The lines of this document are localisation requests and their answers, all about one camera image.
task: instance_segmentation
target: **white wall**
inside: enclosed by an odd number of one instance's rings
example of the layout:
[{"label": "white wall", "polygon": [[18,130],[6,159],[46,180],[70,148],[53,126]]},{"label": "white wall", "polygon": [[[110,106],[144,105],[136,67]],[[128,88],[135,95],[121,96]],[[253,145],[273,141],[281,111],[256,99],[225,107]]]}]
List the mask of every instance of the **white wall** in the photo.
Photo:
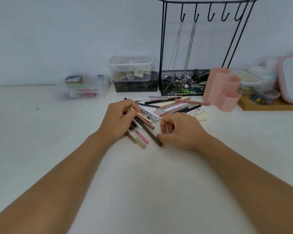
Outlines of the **white wall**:
[{"label": "white wall", "polygon": [[[200,13],[188,69],[219,66],[236,26],[237,5],[220,21],[223,5]],[[195,5],[186,13],[175,69],[187,54]],[[181,6],[168,4],[164,65],[167,69]],[[159,69],[161,2],[157,0],[0,0],[0,82],[51,84],[71,74],[109,74],[112,55],[151,54]],[[251,13],[231,64],[245,69],[267,56],[293,52],[293,0],[260,0]]]}]

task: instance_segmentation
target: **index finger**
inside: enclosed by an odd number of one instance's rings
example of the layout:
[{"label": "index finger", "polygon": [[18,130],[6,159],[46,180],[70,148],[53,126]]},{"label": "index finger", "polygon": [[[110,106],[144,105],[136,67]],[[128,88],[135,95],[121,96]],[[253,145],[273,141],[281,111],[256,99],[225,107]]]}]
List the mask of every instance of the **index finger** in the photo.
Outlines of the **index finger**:
[{"label": "index finger", "polygon": [[172,114],[166,114],[162,117],[161,121],[160,121],[160,130],[162,133],[166,133],[166,126],[167,124],[175,124],[176,121],[176,117],[178,117],[178,114],[180,114],[179,112],[175,112]]},{"label": "index finger", "polygon": [[133,108],[136,112],[141,112],[140,107],[132,99],[125,99],[125,100],[122,100],[120,103],[121,103],[121,110],[123,112],[128,111],[130,107]]}]

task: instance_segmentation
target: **person's right hand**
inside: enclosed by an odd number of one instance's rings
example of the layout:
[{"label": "person's right hand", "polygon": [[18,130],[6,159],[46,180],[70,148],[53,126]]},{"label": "person's right hand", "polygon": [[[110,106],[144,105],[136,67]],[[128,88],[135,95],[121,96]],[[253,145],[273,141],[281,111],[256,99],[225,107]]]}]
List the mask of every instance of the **person's right hand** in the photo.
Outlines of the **person's right hand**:
[{"label": "person's right hand", "polygon": [[183,149],[201,151],[213,138],[199,121],[186,113],[172,113],[163,116],[160,122],[163,134],[156,137],[163,144],[171,144]]}]

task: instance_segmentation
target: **black plastic container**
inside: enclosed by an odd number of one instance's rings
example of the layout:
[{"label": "black plastic container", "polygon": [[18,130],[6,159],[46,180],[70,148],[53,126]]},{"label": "black plastic container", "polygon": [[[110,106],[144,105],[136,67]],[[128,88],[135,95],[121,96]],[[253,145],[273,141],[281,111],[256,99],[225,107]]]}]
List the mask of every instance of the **black plastic container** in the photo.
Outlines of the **black plastic container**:
[{"label": "black plastic container", "polygon": [[151,79],[149,81],[114,82],[114,85],[115,85],[115,90],[118,93],[156,92],[157,86],[158,86],[158,73],[156,71],[152,71]]}]

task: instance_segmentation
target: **wooden board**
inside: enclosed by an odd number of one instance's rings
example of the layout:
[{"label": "wooden board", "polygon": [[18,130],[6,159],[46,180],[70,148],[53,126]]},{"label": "wooden board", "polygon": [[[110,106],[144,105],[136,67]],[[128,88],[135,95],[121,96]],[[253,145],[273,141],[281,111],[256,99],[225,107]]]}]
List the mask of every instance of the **wooden board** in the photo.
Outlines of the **wooden board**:
[{"label": "wooden board", "polygon": [[250,96],[250,94],[243,94],[238,102],[243,111],[293,111],[293,104],[288,104],[281,97],[272,105],[259,105],[251,101]]}]

